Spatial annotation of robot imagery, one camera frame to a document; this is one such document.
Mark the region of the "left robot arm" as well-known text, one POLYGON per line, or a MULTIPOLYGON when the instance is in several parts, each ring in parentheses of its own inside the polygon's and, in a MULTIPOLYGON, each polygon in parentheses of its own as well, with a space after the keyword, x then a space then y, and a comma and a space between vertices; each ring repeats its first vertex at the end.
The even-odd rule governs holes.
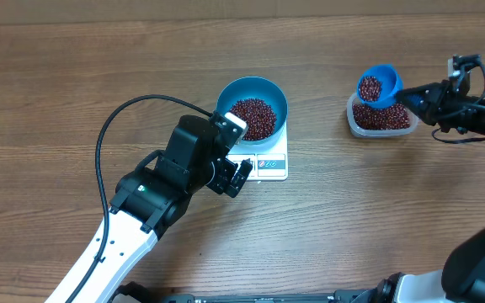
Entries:
POLYGON ((49 296, 50 302, 108 302, 130 270, 180 219, 198 190, 236 197, 252 170, 228 152, 244 137, 237 116, 184 115, 163 151, 145 157, 117 184, 109 209, 86 250, 49 296))

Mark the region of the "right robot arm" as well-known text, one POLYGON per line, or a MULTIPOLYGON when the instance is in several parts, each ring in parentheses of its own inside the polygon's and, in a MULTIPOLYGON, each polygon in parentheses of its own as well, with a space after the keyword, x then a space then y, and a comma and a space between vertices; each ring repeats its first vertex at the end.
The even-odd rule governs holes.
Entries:
MULTIPOLYGON (((485 66, 479 55, 454 55, 448 77, 394 95, 435 131, 471 134, 485 141, 485 66)), ((426 274, 397 273, 356 297, 358 302, 485 302, 485 227, 455 248, 443 268, 426 274)))

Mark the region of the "blue plastic measuring scoop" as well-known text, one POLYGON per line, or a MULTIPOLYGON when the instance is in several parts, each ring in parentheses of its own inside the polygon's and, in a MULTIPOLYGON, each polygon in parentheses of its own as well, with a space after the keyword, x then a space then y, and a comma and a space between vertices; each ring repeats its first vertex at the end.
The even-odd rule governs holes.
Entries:
POLYGON ((356 94, 362 104, 370 106, 373 109, 385 109, 394 104, 398 104, 394 96, 398 91, 401 91, 402 89, 403 81, 400 78, 396 69, 392 65, 385 64, 373 66, 362 74, 357 83, 356 94), (382 82, 381 96, 376 102, 366 102, 362 100, 358 94, 358 86, 360 80, 362 77, 365 76, 374 76, 382 82))

